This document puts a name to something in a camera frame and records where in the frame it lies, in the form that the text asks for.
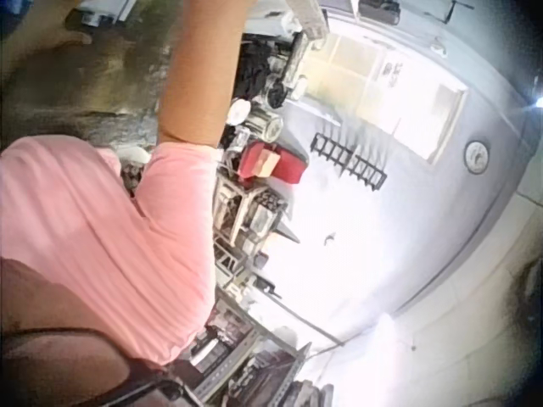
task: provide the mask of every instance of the equipment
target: equipment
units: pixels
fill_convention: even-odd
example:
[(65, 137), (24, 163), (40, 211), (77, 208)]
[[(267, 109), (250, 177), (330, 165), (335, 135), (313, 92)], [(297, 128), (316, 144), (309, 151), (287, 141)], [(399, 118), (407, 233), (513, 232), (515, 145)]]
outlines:
[(358, 13), (361, 17), (388, 25), (400, 23), (400, 5), (394, 0), (360, 0)]

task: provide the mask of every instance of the person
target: person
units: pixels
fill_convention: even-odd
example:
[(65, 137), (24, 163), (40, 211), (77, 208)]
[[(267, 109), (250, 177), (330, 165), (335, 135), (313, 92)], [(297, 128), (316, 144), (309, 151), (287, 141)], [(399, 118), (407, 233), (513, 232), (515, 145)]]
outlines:
[[(58, 1), (66, 9), (78, 3)], [(131, 357), (174, 360), (213, 306), (216, 146), (253, 2), (184, 2), (160, 100), (159, 143), (134, 199), (112, 165), (74, 137), (24, 137), (0, 157), (1, 256), (73, 293)], [(88, 42), (56, 27), (47, 27), (48, 45)], [(45, 36), (32, 24), (21, 29), (3, 44), (4, 71)], [(32, 327), (40, 325), (35, 319)]]

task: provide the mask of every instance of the metal rack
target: metal rack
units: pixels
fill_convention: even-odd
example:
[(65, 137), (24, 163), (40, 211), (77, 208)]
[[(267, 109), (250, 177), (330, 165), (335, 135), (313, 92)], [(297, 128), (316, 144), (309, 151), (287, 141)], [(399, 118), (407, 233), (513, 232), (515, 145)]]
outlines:
[(349, 149), (331, 137), (317, 133), (311, 142), (311, 151), (322, 156), (326, 161), (332, 161), (333, 166), (339, 165), (341, 173), (349, 173), (358, 181), (364, 181), (372, 191), (378, 191), (387, 179), (387, 175), (376, 164), (360, 155), (360, 149)]
[(287, 375), (284, 377), (283, 381), (281, 382), (281, 386), (279, 386), (273, 398), (267, 404), (268, 407), (279, 406), (279, 403), (281, 403), (281, 401), (285, 397), (285, 394), (287, 394), (287, 391), (290, 388), (290, 385), (292, 384), (292, 382), (294, 381), (296, 375), (298, 375), (299, 371), (304, 365), (305, 359), (307, 358), (307, 354), (309, 353), (310, 348), (311, 348), (311, 344), (308, 343), (298, 352), (298, 354), (296, 355), (296, 360), (294, 361), (292, 366), (290, 366), (290, 369), (288, 370)]
[(208, 375), (193, 391), (200, 401), (206, 403), (227, 382), (234, 371), (247, 359), (260, 341), (259, 333), (254, 329), (231, 352), (213, 372)]

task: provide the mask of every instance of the metal shelving unit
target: metal shelving unit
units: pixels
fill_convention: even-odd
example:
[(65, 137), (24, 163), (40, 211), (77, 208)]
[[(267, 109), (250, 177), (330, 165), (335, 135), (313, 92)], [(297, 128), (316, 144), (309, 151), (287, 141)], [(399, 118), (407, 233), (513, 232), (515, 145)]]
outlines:
[(206, 403), (228, 381), (236, 369), (249, 357), (260, 341), (259, 333), (254, 329), (224, 359), (213, 372), (208, 375), (193, 391), (202, 403)]

